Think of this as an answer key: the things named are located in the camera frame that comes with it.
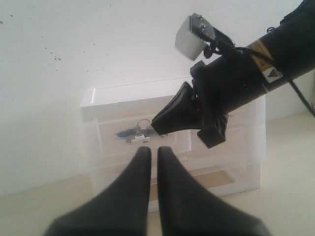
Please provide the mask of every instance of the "beige table surface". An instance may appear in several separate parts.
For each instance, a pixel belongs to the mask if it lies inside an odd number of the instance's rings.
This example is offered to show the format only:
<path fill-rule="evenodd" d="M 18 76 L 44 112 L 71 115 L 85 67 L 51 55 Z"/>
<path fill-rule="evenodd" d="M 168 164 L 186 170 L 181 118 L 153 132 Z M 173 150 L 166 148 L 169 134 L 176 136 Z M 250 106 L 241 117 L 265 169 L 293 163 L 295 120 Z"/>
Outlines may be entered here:
<path fill-rule="evenodd" d="M 267 124 L 262 187 L 226 196 L 228 203 L 260 217 L 275 236 L 315 235 L 315 119 L 309 115 Z M 83 175 L 0 198 L 0 236 L 40 236 L 53 218 L 92 197 Z M 158 212 L 149 235 L 161 235 Z"/>

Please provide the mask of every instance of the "white wall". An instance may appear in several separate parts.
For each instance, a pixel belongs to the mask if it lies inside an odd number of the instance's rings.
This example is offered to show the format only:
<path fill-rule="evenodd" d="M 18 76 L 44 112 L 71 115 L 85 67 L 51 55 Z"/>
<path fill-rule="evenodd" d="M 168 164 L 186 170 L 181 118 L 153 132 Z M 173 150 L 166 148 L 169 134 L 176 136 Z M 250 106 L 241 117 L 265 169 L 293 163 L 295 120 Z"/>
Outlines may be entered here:
<path fill-rule="evenodd" d="M 78 109 L 87 87 L 187 76 L 193 62 L 173 47 L 187 15 L 248 45 L 299 2 L 0 0 L 0 196 L 87 171 Z M 304 110 L 290 88 L 267 99 L 268 118 Z"/>

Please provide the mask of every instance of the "warning label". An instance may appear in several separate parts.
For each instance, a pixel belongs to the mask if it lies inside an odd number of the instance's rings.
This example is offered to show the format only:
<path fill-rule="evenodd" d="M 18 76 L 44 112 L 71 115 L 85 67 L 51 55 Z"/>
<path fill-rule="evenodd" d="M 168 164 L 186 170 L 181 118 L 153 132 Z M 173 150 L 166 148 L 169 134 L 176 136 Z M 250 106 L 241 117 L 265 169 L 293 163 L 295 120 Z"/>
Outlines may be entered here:
<path fill-rule="evenodd" d="M 265 56 L 269 57 L 270 59 L 273 59 L 272 56 L 270 55 L 268 49 L 263 45 L 263 43 L 260 40 L 255 41 L 251 45 L 248 46 L 249 48 L 260 52 L 264 54 Z M 266 78 L 266 80 L 269 83 L 274 82 L 275 80 L 280 79 L 283 74 L 279 72 L 272 64 L 269 62 L 265 61 L 264 59 L 252 56 L 252 59 L 254 62 L 257 64 L 259 70 L 263 74 L 263 76 Z"/>

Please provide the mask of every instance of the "plastic storage box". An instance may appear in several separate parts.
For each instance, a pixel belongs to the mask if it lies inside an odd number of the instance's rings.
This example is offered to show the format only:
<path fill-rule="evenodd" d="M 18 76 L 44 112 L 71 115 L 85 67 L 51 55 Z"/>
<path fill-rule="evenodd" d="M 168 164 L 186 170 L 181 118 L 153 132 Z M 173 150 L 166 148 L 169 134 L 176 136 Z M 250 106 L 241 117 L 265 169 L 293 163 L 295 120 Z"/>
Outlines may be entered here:
<path fill-rule="evenodd" d="M 181 163 L 213 193 L 223 196 L 260 187 L 260 161 L 266 154 L 265 98 L 232 112 L 227 141 L 207 149 L 197 131 L 155 134 L 150 120 L 191 78 L 89 89 L 81 103 L 87 157 L 94 194 L 128 165 L 140 146 L 152 150 L 150 210 L 158 209 L 157 150 L 172 147 Z"/>

